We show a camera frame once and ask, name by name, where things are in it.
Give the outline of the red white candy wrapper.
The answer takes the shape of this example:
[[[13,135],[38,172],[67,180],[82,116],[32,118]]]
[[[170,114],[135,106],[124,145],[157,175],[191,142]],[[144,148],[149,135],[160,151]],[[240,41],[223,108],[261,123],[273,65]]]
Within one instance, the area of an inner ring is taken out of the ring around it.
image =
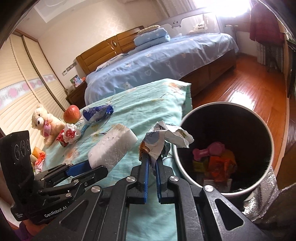
[[[66,147],[69,144],[76,143],[81,137],[81,131],[77,128],[75,124],[67,123],[65,128],[60,131],[56,140],[62,145],[62,147]]]

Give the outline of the white foam block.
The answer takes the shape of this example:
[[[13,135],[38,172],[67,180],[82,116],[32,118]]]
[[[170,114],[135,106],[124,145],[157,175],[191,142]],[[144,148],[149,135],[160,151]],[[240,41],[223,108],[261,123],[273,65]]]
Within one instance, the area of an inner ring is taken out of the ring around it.
[[[92,169],[105,166],[110,172],[138,141],[134,132],[118,123],[88,152],[88,161]]]

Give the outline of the silver foil mat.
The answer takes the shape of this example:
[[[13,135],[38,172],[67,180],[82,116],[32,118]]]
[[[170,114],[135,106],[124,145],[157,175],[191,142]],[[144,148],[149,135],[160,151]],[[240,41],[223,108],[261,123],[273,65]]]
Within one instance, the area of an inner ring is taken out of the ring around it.
[[[264,179],[243,201],[242,213],[253,222],[262,218],[277,198],[278,192],[276,176],[273,168],[270,167]]]

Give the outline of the grey bed guard rail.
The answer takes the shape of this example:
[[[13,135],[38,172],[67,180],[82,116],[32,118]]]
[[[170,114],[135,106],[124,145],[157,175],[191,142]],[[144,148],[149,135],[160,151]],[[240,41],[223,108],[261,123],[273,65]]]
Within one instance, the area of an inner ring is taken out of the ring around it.
[[[203,15],[209,12],[207,8],[194,9],[158,21],[155,25],[164,28],[172,38],[179,34],[187,35],[191,30],[194,30],[197,24],[203,21]]]

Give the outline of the grey round trash bin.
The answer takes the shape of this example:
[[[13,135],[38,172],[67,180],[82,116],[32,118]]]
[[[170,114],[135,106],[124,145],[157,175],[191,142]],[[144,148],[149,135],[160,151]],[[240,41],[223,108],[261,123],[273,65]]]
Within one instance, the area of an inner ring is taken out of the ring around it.
[[[269,172],[272,134],[252,110],[231,102],[193,109],[180,124],[194,139],[173,147],[181,175],[192,185],[212,185],[232,202],[244,201]]]

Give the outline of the wooden headboard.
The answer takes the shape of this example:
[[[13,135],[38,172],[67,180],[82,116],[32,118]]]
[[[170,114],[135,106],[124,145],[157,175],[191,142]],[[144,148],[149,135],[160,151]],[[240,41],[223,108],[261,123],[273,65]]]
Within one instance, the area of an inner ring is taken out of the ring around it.
[[[88,75],[107,60],[133,50],[136,47],[133,40],[142,29],[143,26],[138,26],[110,37],[78,55],[76,61]]]

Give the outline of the cream teddy bear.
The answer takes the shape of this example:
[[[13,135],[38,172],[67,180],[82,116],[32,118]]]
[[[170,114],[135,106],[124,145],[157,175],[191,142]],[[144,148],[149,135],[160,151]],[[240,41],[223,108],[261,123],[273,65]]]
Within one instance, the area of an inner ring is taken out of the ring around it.
[[[44,106],[39,103],[32,114],[32,128],[40,131],[44,138],[45,147],[49,147],[65,128],[65,123],[53,114],[48,113]]]

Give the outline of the blue white snack bag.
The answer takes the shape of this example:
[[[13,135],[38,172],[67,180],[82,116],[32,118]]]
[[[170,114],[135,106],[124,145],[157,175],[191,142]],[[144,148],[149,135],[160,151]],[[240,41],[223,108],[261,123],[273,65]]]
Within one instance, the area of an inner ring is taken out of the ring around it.
[[[87,124],[96,123],[109,118],[113,114],[113,107],[109,104],[85,108],[82,111],[84,121]]]

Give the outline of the red apple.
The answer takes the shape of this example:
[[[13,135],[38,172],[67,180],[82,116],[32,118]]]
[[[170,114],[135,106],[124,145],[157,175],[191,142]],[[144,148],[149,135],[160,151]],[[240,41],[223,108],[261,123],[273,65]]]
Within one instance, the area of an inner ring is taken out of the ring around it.
[[[77,123],[81,117],[79,108],[75,105],[69,106],[63,114],[63,120],[65,123]]]

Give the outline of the white plush toy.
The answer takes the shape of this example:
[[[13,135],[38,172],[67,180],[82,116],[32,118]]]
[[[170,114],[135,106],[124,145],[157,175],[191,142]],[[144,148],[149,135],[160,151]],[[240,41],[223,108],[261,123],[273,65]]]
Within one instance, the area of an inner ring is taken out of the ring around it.
[[[188,35],[194,35],[194,34],[204,34],[208,30],[207,24],[205,22],[202,22],[200,24],[196,24],[196,26],[189,31]]]

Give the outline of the cream louvered wardrobe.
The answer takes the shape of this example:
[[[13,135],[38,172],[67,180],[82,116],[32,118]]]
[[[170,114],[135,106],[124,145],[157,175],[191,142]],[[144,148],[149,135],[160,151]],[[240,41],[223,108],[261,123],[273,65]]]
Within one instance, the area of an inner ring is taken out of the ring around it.
[[[29,131],[31,147],[43,148],[44,138],[31,125],[38,104],[57,118],[69,107],[67,94],[39,44],[10,35],[1,48],[1,132]]]

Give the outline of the printed paper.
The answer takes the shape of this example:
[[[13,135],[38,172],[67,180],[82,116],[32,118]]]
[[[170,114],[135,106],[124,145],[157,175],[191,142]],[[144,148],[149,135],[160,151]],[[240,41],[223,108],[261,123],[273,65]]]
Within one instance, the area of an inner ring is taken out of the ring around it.
[[[159,156],[166,157],[171,144],[178,148],[189,148],[194,138],[180,126],[171,125],[164,121],[158,121],[146,134],[140,146],[139,160],[144,154],[150,156],[150,163],[154,168]]]

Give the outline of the dark red curtain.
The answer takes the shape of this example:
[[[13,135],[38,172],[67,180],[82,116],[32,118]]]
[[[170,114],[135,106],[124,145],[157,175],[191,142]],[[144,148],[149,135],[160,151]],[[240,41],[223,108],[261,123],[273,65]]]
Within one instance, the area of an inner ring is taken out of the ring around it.
[[[282,46],[285,42],[276,16],[263,4],[257,3],[250,12],[250,39],[260,44]]]

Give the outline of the framed photo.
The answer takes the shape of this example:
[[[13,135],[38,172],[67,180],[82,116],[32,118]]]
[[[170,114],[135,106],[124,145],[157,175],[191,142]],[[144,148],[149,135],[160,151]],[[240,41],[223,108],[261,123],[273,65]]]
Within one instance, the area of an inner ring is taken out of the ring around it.
[[[83,83],[83,80],[78,75],[75,75],[73,78],[70,79],[70,82],[75,88],[77,88]]]

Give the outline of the folded blue quilt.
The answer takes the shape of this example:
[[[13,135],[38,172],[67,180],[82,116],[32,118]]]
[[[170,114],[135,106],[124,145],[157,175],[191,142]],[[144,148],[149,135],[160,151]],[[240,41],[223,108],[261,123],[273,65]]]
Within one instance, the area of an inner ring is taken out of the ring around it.
[[[169,37],[168,32],[164,28],[158,28],[156,30],[152,30],[152,31],[145,32],[143,34],[138,35],[134,39],[134,44],[136,46],[140,46],[144,43],[150,42],[152,40],[155,40],[161,37]]]

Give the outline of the pink dumbbell toy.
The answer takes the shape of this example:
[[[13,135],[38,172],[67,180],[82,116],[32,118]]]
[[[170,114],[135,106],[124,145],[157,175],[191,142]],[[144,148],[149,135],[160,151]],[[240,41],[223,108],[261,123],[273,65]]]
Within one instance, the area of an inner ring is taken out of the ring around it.
[[[206,149],[193,149],[193,156],[195,161],[200,161],[202,157],[206,156],[220,156],[225,151],[225,145],[221,142],[214,142]]]

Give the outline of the red snack wrappers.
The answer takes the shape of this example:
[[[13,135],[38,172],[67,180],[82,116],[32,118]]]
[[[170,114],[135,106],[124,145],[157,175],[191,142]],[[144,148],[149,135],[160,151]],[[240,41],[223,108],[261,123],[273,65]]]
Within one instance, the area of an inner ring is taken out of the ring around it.
[[[226,183],[236,172],[237,163],[234,153],[225,150],[221,156],[210,156],[206,177],[216,183]]]

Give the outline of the blue floral bed cover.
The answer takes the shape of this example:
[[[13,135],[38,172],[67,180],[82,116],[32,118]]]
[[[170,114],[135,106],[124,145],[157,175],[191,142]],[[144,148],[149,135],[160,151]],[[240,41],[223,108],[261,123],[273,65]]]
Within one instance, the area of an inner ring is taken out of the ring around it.
[[[226,33],[180,36],[142,51],[132,50],[87,75],[85,103],[156,80],[180,80],[231,50],[237,53],[239,48]]]

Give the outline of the teal floral bedsheet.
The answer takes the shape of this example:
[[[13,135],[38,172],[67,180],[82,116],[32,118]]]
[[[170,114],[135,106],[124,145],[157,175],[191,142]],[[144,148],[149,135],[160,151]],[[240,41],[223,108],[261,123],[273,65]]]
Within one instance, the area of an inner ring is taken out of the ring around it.
[[[118,123],[130,128],[138,141],[106,178],[102,187],[114,185],[140,164],[138,147],[145,134],[158,121],[178,126],[182,117],[192,110],[191,85],[178,80],[163,79],[128,89],[94,102],[92,106],[110,104],[114,113],[110,119],[89,127],[75,144],[62,147],[54,142],[46,152],[43,170],[57,165],[77,164],[87,159],[89,150],[103,134]],[[147,204],[130,207],[127,240],[177,240],[175,207],[161,205],[157,197],[156,178],[149,175]]]

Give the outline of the orange toy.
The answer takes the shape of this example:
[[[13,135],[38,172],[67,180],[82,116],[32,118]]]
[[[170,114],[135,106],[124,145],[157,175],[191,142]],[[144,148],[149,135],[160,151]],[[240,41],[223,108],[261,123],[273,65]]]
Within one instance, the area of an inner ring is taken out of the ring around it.
[[[40,148],[38,147],[34,147],[33,151],[32,151],[32,155],[35,157],[35,158],[40,158],[40,157],[44,157],[45,156],[45,152],[43,150],[41,150]]]

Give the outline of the dark wooden nightstand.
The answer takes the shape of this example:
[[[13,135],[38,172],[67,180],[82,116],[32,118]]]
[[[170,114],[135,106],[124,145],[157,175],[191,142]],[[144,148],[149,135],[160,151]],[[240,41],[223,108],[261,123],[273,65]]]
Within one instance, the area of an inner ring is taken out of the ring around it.
[[[75,88],[72,92],[70,92],[66,97],[66,100],[69,102],[69,104],[75,105],[79,109],[86,107],[85,98],[84,98],[86,88],[87,88],[87,83],[83,82],[77,88]]]

